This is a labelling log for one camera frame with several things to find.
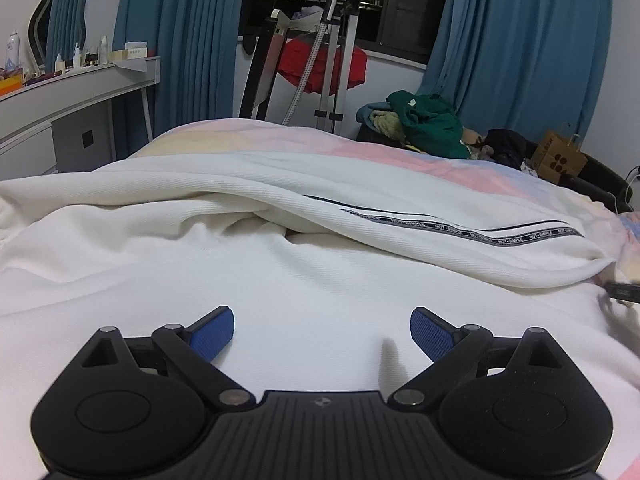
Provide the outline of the white zip jacket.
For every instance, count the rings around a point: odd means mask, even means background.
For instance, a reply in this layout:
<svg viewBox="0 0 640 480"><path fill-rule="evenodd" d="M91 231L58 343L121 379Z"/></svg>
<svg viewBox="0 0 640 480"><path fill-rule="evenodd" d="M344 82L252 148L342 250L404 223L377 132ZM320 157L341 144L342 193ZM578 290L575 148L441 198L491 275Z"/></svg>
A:
<svg viewBox="0 0 640 480"><path fill-rule="evenodd" d="M549 185L524 194L458 162L342 156L138 156L1 185L1 474L43 468L30 414L99 327L144 336L221 304L221 367L267 389L391 392L425 364L427 307L497 335L546 328L612 411L626 351L600 308L618 253Z"/></svg>

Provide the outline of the beige folding board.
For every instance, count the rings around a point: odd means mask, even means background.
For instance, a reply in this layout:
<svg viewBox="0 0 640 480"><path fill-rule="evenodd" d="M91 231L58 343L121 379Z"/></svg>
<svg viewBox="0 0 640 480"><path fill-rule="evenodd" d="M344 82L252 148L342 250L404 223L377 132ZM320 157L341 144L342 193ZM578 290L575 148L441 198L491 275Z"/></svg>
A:
<svg viewBox="0 0 640 480"><path fill-rule="evenodd" d="M288 36L290 19L280 9L273 9L258 36L252 59L252 112L258 120L265 120L282 50Z"/></svg>

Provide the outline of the pastel bed sheet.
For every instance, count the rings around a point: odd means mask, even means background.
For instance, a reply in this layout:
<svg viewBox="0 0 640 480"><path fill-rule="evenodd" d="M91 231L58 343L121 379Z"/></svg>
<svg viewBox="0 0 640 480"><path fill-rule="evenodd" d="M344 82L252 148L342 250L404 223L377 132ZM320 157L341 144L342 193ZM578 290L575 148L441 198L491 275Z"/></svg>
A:
<svg viewBox="0 0 640 480"><path fill-rule="evenodd" d="M337 228L262 209L206 240L190 269L201 304L232 307L224 369L256 391L373 389L416 374L411 310L512 336L541 326L614 417L608 478L639 474L639 311L605 295L639 277L639 216L492 162L449 160L308 128L225 119L165 133L141 157L196 172L263 162L281 188L344 214Z"/></svg>

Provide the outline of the white dressing table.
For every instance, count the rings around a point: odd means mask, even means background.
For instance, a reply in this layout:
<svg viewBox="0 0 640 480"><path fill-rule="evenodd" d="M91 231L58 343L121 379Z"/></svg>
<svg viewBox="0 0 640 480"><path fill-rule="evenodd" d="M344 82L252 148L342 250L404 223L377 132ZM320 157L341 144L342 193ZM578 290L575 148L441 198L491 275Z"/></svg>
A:
<svg viewBox="0 0 640 480"><path fill-rule="evenodd" d="M135 93L149 120L146 89L159 82L160 58L154 56L72 70L2 96L2 179L114 162L113 100Z"/></svg>

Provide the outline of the green sweatshirt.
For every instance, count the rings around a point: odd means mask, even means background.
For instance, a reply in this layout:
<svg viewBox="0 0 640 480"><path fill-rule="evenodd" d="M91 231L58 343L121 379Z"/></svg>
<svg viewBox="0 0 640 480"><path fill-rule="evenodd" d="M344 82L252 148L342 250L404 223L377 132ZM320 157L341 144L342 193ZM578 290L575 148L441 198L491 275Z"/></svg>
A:
<svg viewBox="0 0 640 480"><path fill-rule="evenodd" d="M437 94L396 91L386 98L398 115L405 142L419 151L449 159L468 159L463 127L454 107Z"/></svg>

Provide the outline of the white tissue box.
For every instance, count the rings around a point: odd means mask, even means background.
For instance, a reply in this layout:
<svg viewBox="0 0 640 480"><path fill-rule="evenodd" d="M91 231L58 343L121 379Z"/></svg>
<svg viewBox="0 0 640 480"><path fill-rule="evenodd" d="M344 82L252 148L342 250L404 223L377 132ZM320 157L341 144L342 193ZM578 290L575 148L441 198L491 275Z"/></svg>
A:
<svg viewBox="0 0 640 480"><path fill-rule="evenodd" d="M137 60L138 58L146 58L149 53L148 43L146 41L126 42L125 51L126 51L126 57L128 58L128 60Z"/></svg>

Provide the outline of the right blue curtain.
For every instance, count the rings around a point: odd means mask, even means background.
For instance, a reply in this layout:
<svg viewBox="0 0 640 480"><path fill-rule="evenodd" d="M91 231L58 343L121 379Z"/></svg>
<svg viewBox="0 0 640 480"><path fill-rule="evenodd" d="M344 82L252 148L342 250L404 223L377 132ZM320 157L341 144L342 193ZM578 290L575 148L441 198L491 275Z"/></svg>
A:
<svg viewBox="0 0 640 480"><path fill-rule="evenodd" d="M446 0L419 90L477 132L583 139L611 24L612 0Z"/></svg>

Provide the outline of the blue curtain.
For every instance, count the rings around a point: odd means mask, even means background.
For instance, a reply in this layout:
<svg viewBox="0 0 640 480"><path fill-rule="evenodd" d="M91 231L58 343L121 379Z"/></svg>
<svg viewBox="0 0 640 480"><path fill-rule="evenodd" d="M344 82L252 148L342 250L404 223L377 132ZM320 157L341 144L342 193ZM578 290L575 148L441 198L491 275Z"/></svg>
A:
<svg viewBox="0 0 640 480"><path fill-rule="evenodd" d="M612 0L446 0L419 90L477 132L583 139L611 24Z"/></svg>
<svg viewBox="0 0 640 480"><path fill-rule="evenodd" d="M143 41L160 58L149 102L119 96L112 105L117 158L149 136L233 114L236 42L242 0L120 0L113 47Z"/></svg>

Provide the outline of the red cloth on rack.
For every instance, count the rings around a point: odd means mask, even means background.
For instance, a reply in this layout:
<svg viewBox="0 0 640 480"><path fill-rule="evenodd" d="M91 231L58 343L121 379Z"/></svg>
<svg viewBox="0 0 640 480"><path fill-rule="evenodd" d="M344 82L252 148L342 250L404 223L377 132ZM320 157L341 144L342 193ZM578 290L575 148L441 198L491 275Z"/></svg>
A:
<svg viewBox="0 0 640 480"><path fill-rule="evenodd" d="M297 87L302 79L306 63L308 61L312 44L306 40L294 38L290 40L284 47L280 58L278 74L282 76L290 84ZM314 61L314 67L311 70L307 80L304 92L318 93L322 92L324 74L326 73L326 60L328 59L329 47L322 44L320 51ZM350 66L347 88L355 88L366 82L368 58L366 52L360 47L354 47L352 54L352 65ZM336 50L333 74L331 79L330 95L333 96L338 85L338 70L342 66L342 49Z"/></svg>

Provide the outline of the white spray bottle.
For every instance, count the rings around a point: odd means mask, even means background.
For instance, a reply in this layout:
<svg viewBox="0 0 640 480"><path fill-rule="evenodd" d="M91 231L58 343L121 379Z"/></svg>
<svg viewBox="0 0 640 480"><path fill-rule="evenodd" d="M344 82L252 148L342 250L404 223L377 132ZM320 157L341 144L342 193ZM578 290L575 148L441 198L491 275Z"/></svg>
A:
<svg viewBox="0 0 640 480"><path fill-rule="evenodd" d="M16 30L10 33L6 43L6 65L4 68L9 72L16 70L20 66L21 38Z"/></svg>

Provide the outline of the left blue curtain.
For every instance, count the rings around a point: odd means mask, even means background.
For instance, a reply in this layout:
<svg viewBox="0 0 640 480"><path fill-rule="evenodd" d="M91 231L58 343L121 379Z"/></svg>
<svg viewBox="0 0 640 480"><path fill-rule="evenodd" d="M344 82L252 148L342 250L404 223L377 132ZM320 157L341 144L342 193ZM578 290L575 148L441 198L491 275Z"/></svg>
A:
<svg viewBox="0 0 640 480"><path fill-rule="evenodd" d="M119 96L112 105L117 158L149 136L233 114L236 42L242 0L120 0L113 47L143 41L160 58L149 102Z"/></svg>

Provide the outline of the metal drying rack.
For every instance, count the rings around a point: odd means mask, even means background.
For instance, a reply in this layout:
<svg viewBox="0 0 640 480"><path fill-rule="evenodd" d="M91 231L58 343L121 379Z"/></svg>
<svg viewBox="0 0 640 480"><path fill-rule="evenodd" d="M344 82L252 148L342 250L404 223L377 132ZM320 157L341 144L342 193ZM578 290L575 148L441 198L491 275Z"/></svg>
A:
<svg viewBox="0 0 640 480"><path fill-rule="evenodd" d="M324 0L321 8L313 8L298 18L289 18L282 10L273 9L254 35L242 38L243 49L250 56L250 68L239 116L267 118L277 78L290 70L286 64L292 61L293 49L305 47L307 53L297 65L300 74L281 124L291 123L311 76L316 74L319 76L319 101L314 109L316 127L341 133L363 1L366 0Z"/></svg>

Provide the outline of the wavy frame mirror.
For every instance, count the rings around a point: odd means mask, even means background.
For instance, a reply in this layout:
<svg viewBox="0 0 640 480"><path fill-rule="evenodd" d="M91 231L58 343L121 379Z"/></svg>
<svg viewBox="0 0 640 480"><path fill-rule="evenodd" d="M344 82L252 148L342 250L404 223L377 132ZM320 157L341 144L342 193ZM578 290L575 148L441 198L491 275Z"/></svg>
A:
<svg viewBox="0 0 640 480"><path fill-rule="evenodd" d="M85 47L87 0L40 0L28 24L32 56L45 73L54 70L58 55L73 59L75 48Z"/></svg>

